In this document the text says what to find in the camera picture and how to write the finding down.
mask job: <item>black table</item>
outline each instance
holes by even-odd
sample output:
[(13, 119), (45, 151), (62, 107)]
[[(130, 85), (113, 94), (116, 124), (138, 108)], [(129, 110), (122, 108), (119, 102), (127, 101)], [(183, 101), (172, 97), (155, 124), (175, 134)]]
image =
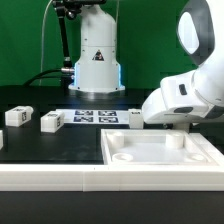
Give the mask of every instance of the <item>black table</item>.
[[(148, 92), (128, 90), (126, 96), (109, 101), (66, 94), (58, 87), (0, 87), (0, 129), (6, 143), (1, 164), (103, 164), (102, 126), (65, 125), (55, 134), (43, 134), (40, 117), (57, 108), (141, 108)], [(32, 121), (19, 128), (5, 127), (4, 112), (19, 105), (34, 108)], [(191, 131), (202, 133), (222, 151), (222, 128), (204, 124)], [(223, 204), (224, 192), (0, 192), (0, 223), (223, 224)]]

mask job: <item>white block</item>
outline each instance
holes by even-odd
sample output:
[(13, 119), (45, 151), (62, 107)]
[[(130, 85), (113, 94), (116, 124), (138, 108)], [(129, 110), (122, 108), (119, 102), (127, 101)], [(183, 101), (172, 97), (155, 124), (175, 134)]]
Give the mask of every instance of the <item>white block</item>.
[(166, 134), (166, 147), (171, 149), (181, 149), (184, 146), (183, 132), (170, 132)]
[(133, 129), (143, 129), (144, 121), (142, 111), (138, 109), (129, 109), (129, 127)]
[(3, 147), (3, 132), (0, 130), (0, 150)]
[(62, 111), (50, 111), (41, 118), (41, 132), (55, 133), (64, 125), (64, 117)]
[(18, 106), (5, 112), (6, 126), (19, 127), (20, 125), (31, 120), (33, 108), (29, 106)]
[(124, 147), (124, 134), (122, 132), (107, 134), (107, 138), (116, 149)]

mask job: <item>small white cube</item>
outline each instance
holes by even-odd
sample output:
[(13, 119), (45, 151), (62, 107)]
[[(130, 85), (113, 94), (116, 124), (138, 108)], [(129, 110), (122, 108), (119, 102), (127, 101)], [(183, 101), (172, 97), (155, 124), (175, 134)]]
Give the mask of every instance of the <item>small white cube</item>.
[(31, 120), (33, 108), (29, 106), (18, 106), (5, 112), (5, 125), (19, 127)]
[(3, 147), (3, 132), (0, 130), (0, 150)]
[(64, 117), (62, 111), (50, 111), (41, 117), (41, 132), (55, 133), (64, 125)]
[(143, 129), (144, 121), (142, 111), (139, 109), (129, 109), (129, 127), (133, 129)]

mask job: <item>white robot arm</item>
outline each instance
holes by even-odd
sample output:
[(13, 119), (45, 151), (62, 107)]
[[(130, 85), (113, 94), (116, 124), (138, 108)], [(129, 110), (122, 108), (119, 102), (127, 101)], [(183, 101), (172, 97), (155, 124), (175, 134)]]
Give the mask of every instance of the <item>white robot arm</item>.
[(124, 92), (120, 64), (116, 60), (117, 25), (99, 5), (83, 6), (81, 57), (75, 63), (71, 94), (103, 98)]
[(178, 37), (198, 68), (162, 79), (142, 106), (146, 123), (194, 123), (224, 113), (224, 2), (190, 0)]

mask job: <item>green screen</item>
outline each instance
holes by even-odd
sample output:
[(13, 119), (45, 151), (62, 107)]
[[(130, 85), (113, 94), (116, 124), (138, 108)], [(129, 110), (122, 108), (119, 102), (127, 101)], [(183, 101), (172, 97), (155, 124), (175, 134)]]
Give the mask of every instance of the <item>green screen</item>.
[[(4, 1), (0, 13), (0, 85), (21, 85), (40, 72), (42, 20), (48, 0)], [(176, 35), (187, 0), (120, 0), (117, 60), (126, 88), (157, 88), (165, 76), (192, 70)], [(103, 10), (116, 17), (116, 0)], [(73, 62), (80, 55), (80, 18), (66, 20)], [(60, 30), (51, 6), (45, 31), (44, 70), (63, 64)], [(59, 81), (44, 80), (43, 85)]]

